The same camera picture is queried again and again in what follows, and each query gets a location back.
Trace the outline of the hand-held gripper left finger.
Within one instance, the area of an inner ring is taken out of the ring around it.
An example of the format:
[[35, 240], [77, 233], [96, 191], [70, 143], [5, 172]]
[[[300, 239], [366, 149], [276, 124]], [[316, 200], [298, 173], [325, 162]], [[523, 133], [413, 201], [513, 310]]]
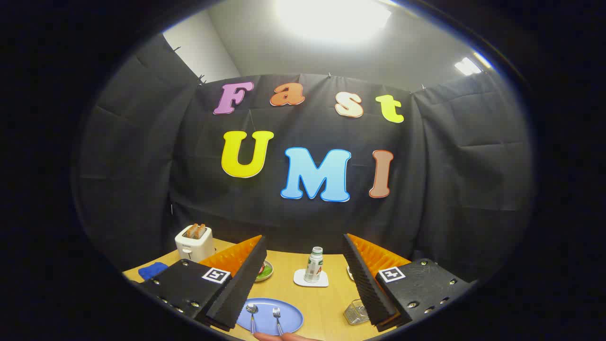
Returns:
[[178, 314], [229, 332], [266, 256], [266, 237], [258, 235], [200, 262], [177, 261], [138, 288]]

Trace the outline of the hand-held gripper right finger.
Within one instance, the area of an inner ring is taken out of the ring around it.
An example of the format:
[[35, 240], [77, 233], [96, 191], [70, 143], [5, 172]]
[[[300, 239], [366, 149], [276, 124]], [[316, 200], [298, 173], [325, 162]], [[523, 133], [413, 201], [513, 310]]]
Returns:
[[410, 261], [350, 233], [343, 235], [343, 255], [379, 332], [428, 319], [474, 287], [430, 259]]

